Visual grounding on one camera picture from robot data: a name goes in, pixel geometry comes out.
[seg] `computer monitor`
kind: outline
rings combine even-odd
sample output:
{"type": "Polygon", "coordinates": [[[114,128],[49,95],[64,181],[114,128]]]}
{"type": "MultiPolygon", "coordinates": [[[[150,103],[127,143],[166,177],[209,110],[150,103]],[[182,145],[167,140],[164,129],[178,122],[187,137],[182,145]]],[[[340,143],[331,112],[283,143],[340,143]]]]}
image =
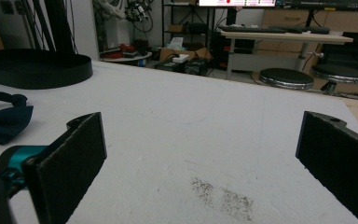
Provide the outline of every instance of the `computer monitor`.
{"type": "Polygon", "coordinates": [[[276,0],[200,0],[200,7],[254,7],[273,8],[276,0]]]}
{"type": "Polygon", "coordinates": [[[357,11],[358,0],[277,0],[276,6],[310,10],[357,11]]]}

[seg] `black stool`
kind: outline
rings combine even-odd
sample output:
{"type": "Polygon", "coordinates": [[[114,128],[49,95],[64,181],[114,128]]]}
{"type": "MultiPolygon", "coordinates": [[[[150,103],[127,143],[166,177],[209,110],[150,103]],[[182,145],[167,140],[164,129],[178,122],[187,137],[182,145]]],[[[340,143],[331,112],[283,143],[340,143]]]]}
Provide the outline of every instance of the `black stool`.
{"type": "Polygon", "coordinates": [[[261,70],[259,79],[270,86],[290,90],[307,90],[313,86],[312,77],[287,68],[268,68],[261,70]]]}
{"type": "Polygon", "coordinates": [[[312,66],[311,72],[328,82],[322,86],[321,91],[325,95],[332,95],[337,82],[358,83],[358,70],[341,65],[318,64],[312,66]]]}

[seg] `white table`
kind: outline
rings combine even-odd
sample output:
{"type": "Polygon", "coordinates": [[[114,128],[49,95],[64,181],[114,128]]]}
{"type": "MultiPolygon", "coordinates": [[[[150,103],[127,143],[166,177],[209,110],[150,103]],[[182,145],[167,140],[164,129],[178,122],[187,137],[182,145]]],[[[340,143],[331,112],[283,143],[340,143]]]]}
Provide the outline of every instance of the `white table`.
{"type": "Polygon", "coordinates": [[[347,42],[352,42],[352,38],[338,35],[315,35],[315,34],[269,34],[269,33],[235,33],[235,32],[221,32],[226,38],[231,39],[230,51],[228,53],[227,75],[226,79],[230,79],[231,71],[247,70],[260,71],[270,67],[290,68],[301,71],[306,59],[307,49],[309,43],[318,44],[335,44],[343,45],[347,42]],[[235,40],[236,39],[252,39],[252,40],[269,40],[269,41],[288,41],[301,42],[301,52],[298,58],[290,57],[272,57],[266,55],[254,54],[235,54],[235,40]]]}
{"type": "MultiPolygon", "coordinates": [[[[34,105],[0,154],[49,145],[67,121],[102,112],[108,157],[69,223],[358,223],[295,157],[305,110],[358,132],[341,101],[113,63],[93,71],[54,90],[0,86],[34,105]]],[[[18,223],[37,222],[28,191],[10,205],[18,223]]]]}

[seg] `dark blue cloth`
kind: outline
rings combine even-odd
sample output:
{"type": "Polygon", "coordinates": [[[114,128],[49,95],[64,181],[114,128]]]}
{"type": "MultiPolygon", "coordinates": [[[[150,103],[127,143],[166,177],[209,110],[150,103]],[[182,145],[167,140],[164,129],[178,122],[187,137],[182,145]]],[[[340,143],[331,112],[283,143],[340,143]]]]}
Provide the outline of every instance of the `dark blue cloth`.
{"type": "Polygon", "coordinates": [[[33,106],[27,106],[27,98],[21,94],[0,92],[0,101],[13,107],[0,110],[0,145],[8,143],[24,130],[31,120],[33,106]]]}

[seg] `cable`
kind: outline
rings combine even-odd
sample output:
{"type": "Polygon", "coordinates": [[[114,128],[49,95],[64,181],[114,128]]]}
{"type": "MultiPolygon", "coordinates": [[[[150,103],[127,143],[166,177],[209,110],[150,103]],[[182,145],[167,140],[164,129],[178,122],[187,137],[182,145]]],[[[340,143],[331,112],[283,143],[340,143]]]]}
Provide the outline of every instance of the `cable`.
{"type": "Polygon", "coordinates": [[[304,66],[302,67],[301,71],[304,71],[305,66],[310,61],[310,59],[313,58],[313,56],[314,56],[314,54],[312,53],[312,55],[310,55],[310,57],[305,61],[304,66]]]}

